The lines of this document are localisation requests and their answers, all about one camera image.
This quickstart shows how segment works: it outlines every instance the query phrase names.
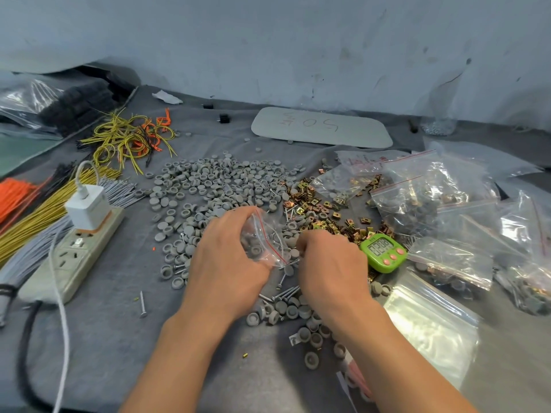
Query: green digital timer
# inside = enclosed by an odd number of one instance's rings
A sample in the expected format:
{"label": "green digital timer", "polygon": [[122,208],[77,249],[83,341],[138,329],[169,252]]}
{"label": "green digital timer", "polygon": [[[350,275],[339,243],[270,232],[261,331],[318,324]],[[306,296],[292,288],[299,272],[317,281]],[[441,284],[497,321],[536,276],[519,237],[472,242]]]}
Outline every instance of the green digital timer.
{"label": "green digital timer", "polygon": [[408,254],[402,245],[384,233],[376,233],[364,240],[360,249],[368,256],[369,266],[383,274],[398,268]]}

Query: white wall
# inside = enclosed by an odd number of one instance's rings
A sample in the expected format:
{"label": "white wall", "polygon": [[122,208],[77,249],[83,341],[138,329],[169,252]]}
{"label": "white wall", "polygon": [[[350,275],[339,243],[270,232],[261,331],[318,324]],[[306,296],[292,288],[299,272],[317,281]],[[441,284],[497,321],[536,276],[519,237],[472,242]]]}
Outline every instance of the white wall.
{"label": "white wall", "polygon": [[0,67],[102,62],[197,96],[551,129],[551,0],[2,0]]}

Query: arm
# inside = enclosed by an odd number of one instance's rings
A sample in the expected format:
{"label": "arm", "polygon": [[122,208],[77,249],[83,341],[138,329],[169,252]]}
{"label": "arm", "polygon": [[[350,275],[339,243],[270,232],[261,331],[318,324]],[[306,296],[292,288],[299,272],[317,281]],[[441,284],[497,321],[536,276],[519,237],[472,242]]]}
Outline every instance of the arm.
{"label": "arm", "polygon": [[355,244],[318,230],[297,247],[301,291],[354,357],[381,412],[476,412],[371,298],[367,257]]}
{"label": "arm", "polygon": [[238,208],[209,223],[191,260],[185,299],[162,327],[121,412],[195,412],[218,343],[250,311],[268,280],[271,267],[247,258],[239,242],[255,211]]}

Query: power strip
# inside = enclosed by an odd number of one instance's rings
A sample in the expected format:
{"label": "power strip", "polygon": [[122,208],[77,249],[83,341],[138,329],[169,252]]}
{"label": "power strip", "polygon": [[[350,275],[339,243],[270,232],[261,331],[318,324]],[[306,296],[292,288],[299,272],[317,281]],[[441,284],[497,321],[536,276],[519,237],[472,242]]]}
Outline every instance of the power strip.
{"label": "power strip", "polygon": [[[64,304],[73,298],[86,274],[101,255],[123,218],[124,209],[113,207],[111,208],[111,214],[99,231],[89,234],[72,229],[57,244],[53,254],[54,269],[56,271],[57,288]],[[29,303],[36,300],[52,304],[57,302],[53,291],[52,273],[48,258],[21,287],[17,296]]]}

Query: table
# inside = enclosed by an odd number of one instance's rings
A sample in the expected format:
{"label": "table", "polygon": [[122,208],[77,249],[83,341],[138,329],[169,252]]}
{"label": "table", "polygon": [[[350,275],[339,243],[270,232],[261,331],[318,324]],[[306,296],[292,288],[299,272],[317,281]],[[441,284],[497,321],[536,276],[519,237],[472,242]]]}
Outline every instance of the table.
{"label": "table", "polygon": [[[165,104],[151,96],[155,87],[142,86],[129,103],[125,114],[164,115]],[[262,107],[255,104],[205,100],[174,93],[180,106],[170,106],[172,127],[181,133],[192,132],[171,142],[179,159],[195,159],[230,151],[237,159],[280,159],[287,166],[301,163],[305,174],[321,166],[321,158],[334,158],[339,146],[294,143],[259,138],[250,124]],[[204,110],[202,103],[215,104]],[[220,113],[231,116],[230,124],[217,122]],[[393,148],[423,150],[423,139],[412,133],[408,116],[383,113],[358,113],[381,120],[395,141]],[[448,140],[468,140],[496,147],[544,167],[551,167],[551,138],[542,131],[515,133],[509,128],[460,122],[457,133]],[[82,158],[74,142],[67,141],[45,155],[32,159],[20,175],[41,181],[58,162]],[[153,156],[148,170],[160,173],[167,152]],[[130,165],[125,177],[139,180]],[[551,189],[547,173],[525,177]],[[152,251],[155,224],[143,200],[127,209],[126,219],[113,236],[75,298],[67,304],[71,333],[71,365],[65,389],[64,406],[90,411],[116,411],[133,387],[148,360],[163,322],[180,305],[182,291],[174,291],[159,281],[162,252]],[[273,292],[279,272],[266,285]],[[291,286],[296,277],[285,283]],[[144,291],[148,316],[140,319],[139,302],[134,298]],[[480,299],[466,304],[483,317],[480,345],[463,384],[462,392],[482,412],[539,412],[551,410],[551,318],[536,318],[518,311],[498,284]],[[18,301],[11,307],[8,325],[0,331],[0,403],[17,406],[14,383],[15,353],[27,312]],[[244,319],[237,321],[224,338],[205,380],[199,412],[307,412],[353,409],[340,389],[335,371],[337,361],[329,345],[321,352],[317,371],[307,371],[304,349],[291,347],[288,336],[298,323],[285,322],[275,327],[250,328]],[[28,357],[31,382],[39,396],[55,398],[62,364],[62,337],[57,309],[38,314]],[[359,411],[376,408],[356,400]]]}

